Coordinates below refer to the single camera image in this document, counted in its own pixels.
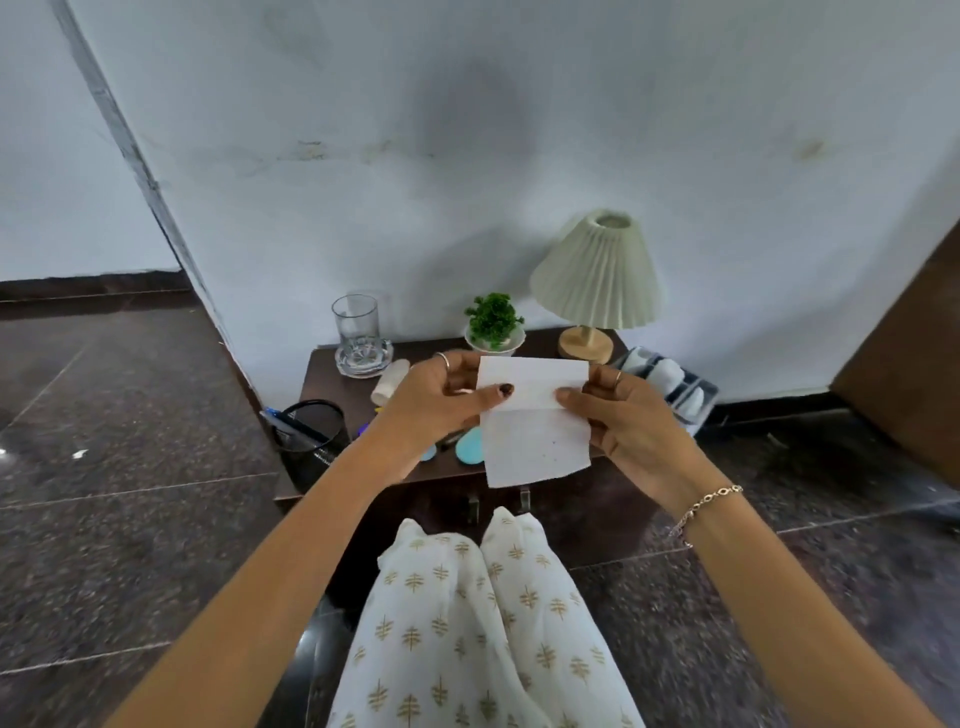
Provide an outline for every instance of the hand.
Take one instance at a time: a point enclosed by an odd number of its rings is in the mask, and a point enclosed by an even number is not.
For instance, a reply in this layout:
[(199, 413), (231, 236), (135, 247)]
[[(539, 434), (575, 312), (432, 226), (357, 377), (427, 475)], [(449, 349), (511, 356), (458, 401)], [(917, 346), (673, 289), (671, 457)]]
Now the hand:
[(590, 442), (647, 496), (679, 518), (726, 484), (656, 389), (638, 376), (593, 365), (583, 392), (557, 390), (557, 401), (590, 420)]
[(364, 433), (378, 438), (379, 446), (403, 458), (406, 477), (420, 456), (446, 435), (480, 424), (480, 413), (492, 409), (514, 392), (513, 384), (495, 384), (474, 390), (478, 352), (445, 352), (449, 371), (441, 356), (422, 361), (410, 369)]

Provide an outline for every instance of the gold bracelet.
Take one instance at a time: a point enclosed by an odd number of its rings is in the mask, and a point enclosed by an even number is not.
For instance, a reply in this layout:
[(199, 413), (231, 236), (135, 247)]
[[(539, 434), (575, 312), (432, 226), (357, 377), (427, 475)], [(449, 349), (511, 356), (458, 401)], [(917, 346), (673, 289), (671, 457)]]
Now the gold bracelet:
[[(671, 538), (683, 536), (684, 529), (686, 528), (686, 525), (690, 522), (690, 519), (696, 516), (697, 511), (699, 511), (705, 505), (710, 503), (715, 498), (719, 498), (721, 496), (728, 496), (731, 493), (743, 493), (743, 488), (741, 488), (739, 485), (732, 485), (730, 488), (721, 488), (718, 491), (714, 491), (713, 493), (708, 493), (702, 498), (700, 498), (700, 500), (698, 500), (696, 503), (690, 506), (690, 510), (684, 513), (684, 517), (680, 519), (677, 525), (675, 525), (673, 528), (670, 529)], [(690, 543), (686, 539), (684, 539), (684, 543), (687, 546), (690, 546)]]

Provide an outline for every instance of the potted plant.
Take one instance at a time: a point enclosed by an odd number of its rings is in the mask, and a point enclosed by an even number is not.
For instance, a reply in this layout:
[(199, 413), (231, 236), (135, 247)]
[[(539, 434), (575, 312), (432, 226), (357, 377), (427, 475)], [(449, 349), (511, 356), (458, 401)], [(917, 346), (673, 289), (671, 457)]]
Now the potted plant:
[(464, 311), (469, 317), (464, 337), (472, 348), (492, 356), (512, 356), (526, 338), (523, 317), (516, 315), (506, 293), (490, 293), (473, 299)]

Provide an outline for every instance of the wooden door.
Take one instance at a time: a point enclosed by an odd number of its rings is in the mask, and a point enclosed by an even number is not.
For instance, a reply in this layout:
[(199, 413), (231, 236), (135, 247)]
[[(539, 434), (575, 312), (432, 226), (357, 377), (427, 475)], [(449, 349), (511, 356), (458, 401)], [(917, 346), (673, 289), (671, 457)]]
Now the wooden door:
[(960, 223), (831, 389), (960, 487)]

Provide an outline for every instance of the person's left hand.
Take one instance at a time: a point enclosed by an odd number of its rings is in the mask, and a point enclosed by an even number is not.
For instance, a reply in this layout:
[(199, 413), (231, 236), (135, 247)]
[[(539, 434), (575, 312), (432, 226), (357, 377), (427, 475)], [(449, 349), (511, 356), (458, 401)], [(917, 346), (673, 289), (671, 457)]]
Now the person's left hand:
[(450, 432), (480, 424), (480, 413), (493, 409), (514, 392), (513, 384), (494, 384), (474, 390), (480, 354), (444, 352), (411, 367), (363, 437), (376, 438), (410, 461), (404, 476), (413, 470), (431, 445)]

